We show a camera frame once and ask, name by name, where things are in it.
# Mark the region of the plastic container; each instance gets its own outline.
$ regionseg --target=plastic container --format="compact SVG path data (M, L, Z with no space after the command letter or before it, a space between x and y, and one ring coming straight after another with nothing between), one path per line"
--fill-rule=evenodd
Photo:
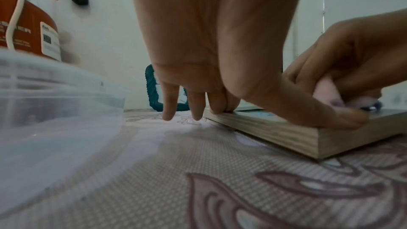
M112 140L128 94L85 70L0 49L0 215Z

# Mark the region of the hand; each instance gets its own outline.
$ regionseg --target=hand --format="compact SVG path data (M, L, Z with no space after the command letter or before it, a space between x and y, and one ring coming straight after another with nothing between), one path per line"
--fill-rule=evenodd
M380 90L407 80L407 9L342 21L330 27L283 73L312 94L326 73L342 97L380 97Z
M163 119L179 86L199 120L205 93L214 113L244 99L306 126L357 128L366 115L329 107L281 77L282 49L298 0L134 0L164 94Z

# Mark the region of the label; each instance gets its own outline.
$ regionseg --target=label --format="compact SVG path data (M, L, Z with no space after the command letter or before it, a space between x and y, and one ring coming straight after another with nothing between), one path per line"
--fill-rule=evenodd
M41 51L44 55L61 61L61 49L59 48L59 37L51 26L40 22L41 27Z

